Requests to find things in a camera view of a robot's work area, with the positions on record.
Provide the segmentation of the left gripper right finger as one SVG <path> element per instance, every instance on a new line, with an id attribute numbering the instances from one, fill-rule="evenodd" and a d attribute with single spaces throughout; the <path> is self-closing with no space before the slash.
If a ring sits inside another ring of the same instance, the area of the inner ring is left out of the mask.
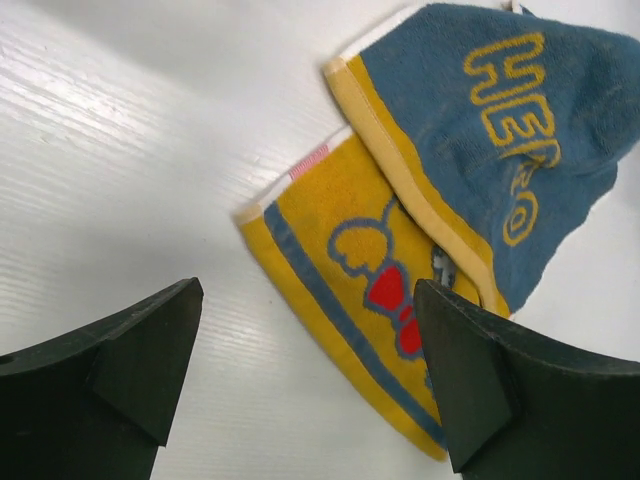
<path id="1" fill-rule="evenodd" d="M 414 291 L 449 459 L 465 479 L 635 479 L 639 366 L 507 320 L 432 280 Z"/>

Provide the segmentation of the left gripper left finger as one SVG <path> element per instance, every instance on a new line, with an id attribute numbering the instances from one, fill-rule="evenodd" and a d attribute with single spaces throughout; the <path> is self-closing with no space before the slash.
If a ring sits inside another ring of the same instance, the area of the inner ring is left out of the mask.
<path id="1" fill-rule="evenodd" d="M 148 479 L 166 446 L 202 312 L 181 280 L 1 357 L 4 479 Z"/>

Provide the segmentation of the yellow and blue towel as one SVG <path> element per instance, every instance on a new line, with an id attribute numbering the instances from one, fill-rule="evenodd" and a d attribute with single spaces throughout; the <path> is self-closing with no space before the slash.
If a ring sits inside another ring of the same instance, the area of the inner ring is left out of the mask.
<path id="1" fill-rule="evenodd" d="M 429 457 L 447 443 L 414 285 L 510 317 L 639 139 L 639 43 L 498 10 L 403 8 L 323 68 L 346 126 L 235 223 L 364 399 Z"/>

